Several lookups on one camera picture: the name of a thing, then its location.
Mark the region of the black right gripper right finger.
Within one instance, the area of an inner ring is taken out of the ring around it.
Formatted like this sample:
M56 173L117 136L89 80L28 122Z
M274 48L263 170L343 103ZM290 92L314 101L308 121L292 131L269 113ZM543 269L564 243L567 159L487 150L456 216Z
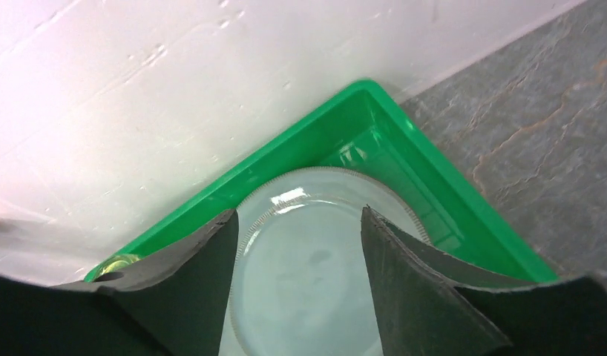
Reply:
M607 355L607 271L516 279L423 243L370 207L361 241L386 355Z

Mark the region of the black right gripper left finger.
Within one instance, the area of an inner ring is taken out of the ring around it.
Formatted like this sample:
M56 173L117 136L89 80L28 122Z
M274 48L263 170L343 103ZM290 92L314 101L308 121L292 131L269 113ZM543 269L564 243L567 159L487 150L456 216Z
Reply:
M237 238L229 209L92 282L0 276L0 355L217 355Z

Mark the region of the green glass cup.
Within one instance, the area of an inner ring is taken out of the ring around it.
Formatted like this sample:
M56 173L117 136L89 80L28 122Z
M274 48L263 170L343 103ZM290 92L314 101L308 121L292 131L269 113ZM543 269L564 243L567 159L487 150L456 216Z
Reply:
M141 256L138 254L117 254L109 257L105 261L101 262L93 273L93 278L96 279L104 274L119 270L130 264L133 264L141 260Z

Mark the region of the grey round plate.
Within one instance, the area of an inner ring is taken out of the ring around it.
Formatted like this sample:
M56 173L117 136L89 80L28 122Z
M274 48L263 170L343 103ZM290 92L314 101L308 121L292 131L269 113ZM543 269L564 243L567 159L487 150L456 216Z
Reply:
M292 171L242 201L223 355L382 354L361 244L366 206L429 240L395 192L344 168Z

